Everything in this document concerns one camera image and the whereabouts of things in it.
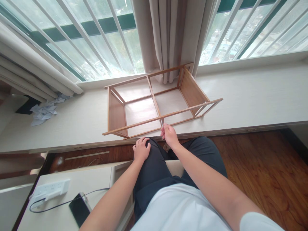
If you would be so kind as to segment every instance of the glass pane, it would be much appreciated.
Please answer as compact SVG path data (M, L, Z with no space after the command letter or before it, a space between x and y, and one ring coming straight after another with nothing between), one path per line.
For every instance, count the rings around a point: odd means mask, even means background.
M79 22L93 21L83 0L66 0ZM97 19L112 17L107 0L89 0Z
M81 55L73 48L73 46L68 41L56 42L56 44L70 57L74 57L73 60L78 65L76 67L71 63L54 45L48 43L49 46L54 52L56 52L62 59L64 59L70 66L72 66L80 75L82 75L86 80L96 79L93 69L88 65L87 62L81 57Z
M281 46L275 54L283 54L287 52L294 52L294 51L300 51L301 49L305 49L305 41L307 41L307 38L305 38L308 35L308 27L306 27L302 32L300 32L298 35L296 35L292 40L287 41L287 43L284 44L284 46Z
M71 20L68 18L66 13L62 10L60 5L55 0L39 0L39 3L44 7L44 9L50 14L50 16L56 21L60 26L72 24Z
M249 51L251 51L268 33L269 30L273 30L268 37L262 42L262 44L257 48L257 50L251 55L251 57L257 57L263 54L263 52L275 41L279 36L285 33L268 51L266 51L263 55L271 55L276 52L284 42L286 42L291 36L294 35L302 26L302 24L306 21L304 18L298 21L288 32L286 29L294 22L294 20L308 7L307 0L301 0L298 4L286 15L286 17L281 20L281 16L288 11L290 6L295 2L295 0L287 1L282 8L277 12L277 14L273 17L273 19L268 23L268 25L264 28L264 30L259 34L257 39L253 42L253 44L249 47Z
M294 47L292 47L288 52L295 52L295 51L305 51L308 50L308 30L306 30L306 37L303 40L300 40L300 43L296 43Z
M109 67L113 75L122 76L122 74L125 74L122 73L120 67L116 63L116 60L114 59L105 40L101 35L91 36L90 40L95 44L97 50L102 55L106 65Z
M130 0L111 0L117 15L129 14L133 12Z
M251 16L250 20L248 21L248 23L246 24L244 30L242 31L242 33L240 34L240 36L238 37L238 39L236 40L234 46L232 47L230 54L232 53L232 51L234 52L235 49L240 50L242 48L242 46L245 44L245 42L247 41L247 39L250 37L250 35L252 34L252 32L254 31L254 29L258 26L258 24L262 21L262 19L264 18L264 16L266 16L266 14L269 12L269 10L271 9L271 7L273 6L273 4L269 4L269 5L264 5L264 6L259 6L257 7L256 11L253 13L253 15ZM242 55L242 58L245 58L247 55L247 52L251 52L248 51L249 49L247 49L247 51L244 53L244 55Z
M12 0L19 9L21 9L39 28L45 29L49 27L53 27L53 24L49 19L45 16L45 14L35 5L33 1L25 1L25 0ZM30 23L22 17L20 14L16 13L16 10L6 1L1 1L5 7L15 15L22 23L27 25L30 30L36 30Z
M204 43L203 51L201 53L199 65L205 65L209 62L210 54L217 40L219 39L219 35L222 32L225 23L230 17L230 12L218 13L215 15L212 27L210 29L209 35Z
M91 68L91 66L79 55L79 53L72 47L72 45L68 41L60 41L56 42L56 44L68 55L70 56L78 65L78 68L82 68L91 79L87 80L99 80L99 79L109 79L109 74L103 65L100 63L98 58L92 52L92 50L88 47L87 43L83 38L74 39L73 43L81 50L81 52L85 55L85 57L91 62L91 64L96 68L99 75ZM72 67L67 58L59 52L52 44L48 44L59 56L61 56L65 61L67 61Z
M35 30L35 28L23 17L21 16L17 10L15 10L7 1L0 1L1 4L9 10L9 12L12 13L12 15L14 15L17 19L19 19L19 21L21 21L26 27L29 28L29 30L33 31Z
M106 37L109 43L111 44L113 51L115 52L123 70L129 74L134 74L133 67L129 60L129 57L126 52L123 41L121 39L120 33L119 32L108 33L106 34Z
M137 29L123 31L128 50L132 56L138 74L144 73L143 60Z
M230 45L232 44L233 40L237 36L239 30L243 26L245 20L247 19L249 13L251 12L252 8L239 10L232 21L230 28L228 29L224 40L222 41L221 45L218 48L218 51L213 59L213 61L220 62L223 60L224 55L226 54L227 50L229 49Z

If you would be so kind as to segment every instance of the person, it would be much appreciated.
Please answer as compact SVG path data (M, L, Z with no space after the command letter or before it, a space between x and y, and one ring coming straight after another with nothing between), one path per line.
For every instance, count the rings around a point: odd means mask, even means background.
M134 160L95 206L80 230L115 230L131 192L131 230L283 230L227 178L215 144L206 137L179 143L163 124L168 153L150 138L133 146ZM172 176L165 160L179 159L182 177Z

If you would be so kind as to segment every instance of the hand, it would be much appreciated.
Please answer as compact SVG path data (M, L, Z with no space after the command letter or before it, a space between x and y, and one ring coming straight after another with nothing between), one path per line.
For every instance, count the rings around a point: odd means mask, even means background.
M163 139L166 140L167 144L172 149L174 149L177 145L180 144L174 128L170 125L164 123L164 126L161 128L160 131L160 135L163 137Z
M144 162L149 156L149 152L151 149L151 144L148 143L148 146L145 146L145 143L149 140L149 138L142 137L136 141L136 144L133 146L134 157L136 161Z

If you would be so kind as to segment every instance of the leg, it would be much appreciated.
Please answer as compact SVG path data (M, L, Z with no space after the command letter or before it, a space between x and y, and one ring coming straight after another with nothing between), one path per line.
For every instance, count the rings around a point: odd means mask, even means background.
M165 150L151 138L147 141L146 145L148 145L148 143L151 144L151 150L149 157L145 160L140 170L134 187L134 194L155 181L166 177L172 177L165 162L165 160L169 159Z
M168 179L172 178L165 162L169 159L165 150L151 138L146 145L148 143L151 144L150 153L141 167L134 187L135 222L145 212L154 194L165 187Z
M182 145L204 163L208 164L210 167L225 177L228 177L221 155L216 145L209 138L206 138L205 136L199 136ZM172 150L169 150L168 155L174 156L175 154ZM192 181L186 171L184 171L182 179Z

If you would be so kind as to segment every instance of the electrical outlet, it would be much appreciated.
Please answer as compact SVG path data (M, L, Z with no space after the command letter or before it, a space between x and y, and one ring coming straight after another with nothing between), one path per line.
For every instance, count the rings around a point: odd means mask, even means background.
M37 186L30 200L30 204L36 201L39 201L43 198L51 199L55 196L60 196L62 194L67 193L69 185L70 185L70 181L71 181L70 179L67 179L67 180L62 180L62 181L58 181L58 182L54 182L50 184L43 184L43 185ZM35 203L31 208L40 206L43 202L44 201Z

